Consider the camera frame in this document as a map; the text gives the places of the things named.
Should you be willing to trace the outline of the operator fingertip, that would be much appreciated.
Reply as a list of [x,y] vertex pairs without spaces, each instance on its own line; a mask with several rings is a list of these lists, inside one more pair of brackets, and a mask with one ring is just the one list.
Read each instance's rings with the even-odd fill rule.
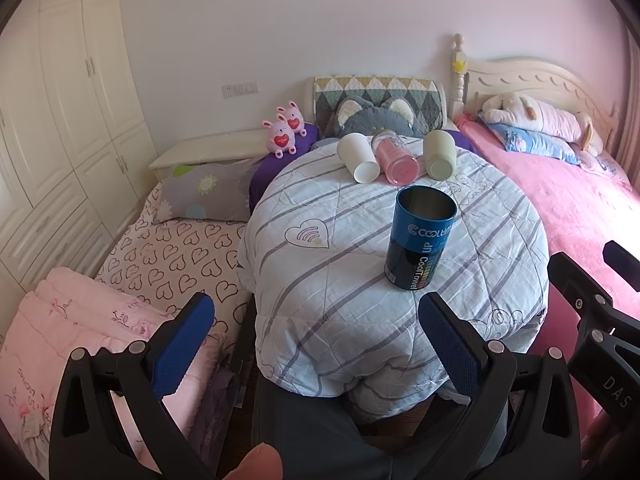
[[283,467],[278,451],[268,443],[256,445],[224,480],[282,480]]

